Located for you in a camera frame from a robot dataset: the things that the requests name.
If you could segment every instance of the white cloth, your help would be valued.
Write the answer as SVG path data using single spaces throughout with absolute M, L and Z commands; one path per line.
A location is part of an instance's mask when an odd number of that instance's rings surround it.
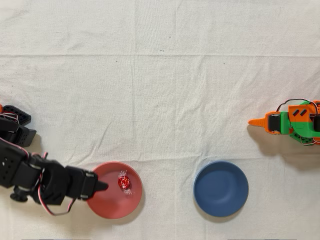
M 121 161 L 144 187 L 120 220 L 80 201 L 51 217 L 1 187 L 1 239 L 319 240 L 320 146 L 247 127 L 289 98 L 320 99 L 319 69 L 318 0 L 1 0 L 0 103 L 32 115 L 28 150 Z M 248 178 L 234 216 L 195 206 L 212 160 Z

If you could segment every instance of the red bowl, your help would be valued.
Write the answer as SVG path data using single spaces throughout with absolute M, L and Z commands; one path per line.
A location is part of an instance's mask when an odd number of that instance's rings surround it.
M 109 185 L 105 191 L 98 191 L 87 201 L 89 207 L 100 217 L 106 219 L 120 219 L 132 213 L 142 197 L 142 182 L 138 173 L 129 165 L 110 161 L 99 165 L 93 170 L 99 181 Z M 126 171 L 130 179 L 132 194 L 125 194 L 118 185 L 118 176 Z

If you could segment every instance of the shiny red wrapper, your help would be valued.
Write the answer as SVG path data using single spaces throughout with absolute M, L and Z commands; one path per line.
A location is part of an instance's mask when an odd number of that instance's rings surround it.
M 128 176 L 119 176 L 118 185 L 122 190 L 127 190 L 130 187 L 130 179 Z

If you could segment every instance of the cable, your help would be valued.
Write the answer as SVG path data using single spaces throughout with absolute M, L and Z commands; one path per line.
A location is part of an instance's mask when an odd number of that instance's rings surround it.
M 315 143 L 320 144 L 320 141 L 316 141 L 314 137 L 312 139 Z
M 52 216 L 61 216 L 61 215 L 68 214 L 68 213 L 70 212 L 73 204 L 74 204 L 75 201 L 76 201 L 75 198 L 73 198 L 73 199 L 71 200 L 71 202 L 69 203 L 66 212 L 54 213 L 54 212 L 52 212 L 52 211 L 48 208 L 48 206 L 44 203 L 44 201 L 43 201 L 43 199 L 42 199 L 42 197 L 41 197 L 41 186 L 42 186 L 42 185 L 40 184 L 39 187 L 38 187 L 38 197 L 39 197 L 39 200 L 40 200 L 40 203 L 41 203 L 42 207 L 44 208 L 44 210 L 45 210 L 48 214 L 50 214 L 50 215 L 52 215 Z
M 3 114 L 6 114 L 6 115 L 15 115 L 15 118 L 18 120 L 18 114 L 16 114 L 16 113 L 14 113 L 14 112 L 12 112 L 12 111 L 4 111 L 4 112 L 2 112 Z
M 307 99 L 304 99 L 304 98 L 292 98 L 292 99 L 288 99 L 288 100 L 285 101 L 284 103 L 281 103 L 281 104 L 278 106 L 278 108 L 276 109 L 276 111 L 279 112 L 279 110 L 280 110 L 280 108 L 281 108 L 282 105 L 286 104 L 286 103 L 289 102 L 289 101 L 294 101 L 294 100 L 303 100 L 303 101 L 307 101 L 307 102 L 313 104 L 314 107 L 315 107 L 315 114 L 318 115 L 318 107 L 317 107 L 317 104 L 315 104 L 313 101 L 310 101 L 310 100 L 307 100 Z
M 303 142 L 302 142 L 302 137 L 300 137 L 300 141 L 301 141 L 301 143 L 302 143 L 303 146 L 314 145 L 314 144 L 316 143 L 315 140 L 313 140 L 313 142 L 311 142 L 311 143 L 303 143 Z
M 9 142 L 9 141 L 7 141 L 7 140 L 4 140 L 2 137 L 0 137 L 0 140 L 4 141 L 4 142 L 7 143 L 7 144 L 10 144 L 11 146 L 14 146 L 14 147 L 20 149 L 21 151 L 23 151 L 23 152 L 26 154 L 27 158 L 29 158 L 29 153 L 28 153 L 28 151 L 25 150 L 23 147 L 20 147 L 20 146 L 14 144 L 14 143 L 12 143 L 12 142 Z
M 17 121 L 18 124 L 20 124 L 20 123 L 19 123 L 19 120 L 18 120 L 17 118 L 13 117 L 13 116 L 8 116 L 8 115 L 5 114 L 5 113 L 0 113 L 0 116 L 3 116 L 3 117 L 5 117 L 5 118 L 14 119 L 14 120 Z
M 42 156 L 42 158 L 43 158 L 43 159 L 47 159 L 47 156 L 48 156 L 48 152 L 45 151 L 44 154 L 43 154 L 43 156 Z

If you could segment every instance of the blue bowl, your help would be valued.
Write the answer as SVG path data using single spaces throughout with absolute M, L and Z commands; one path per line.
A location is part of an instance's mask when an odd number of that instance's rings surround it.
M 246 203 L 249 184 L 243 171 L 233 163 L 214 161 L 196 176 L 193 185 L 198 206 L 214 217 L 227 217 Z

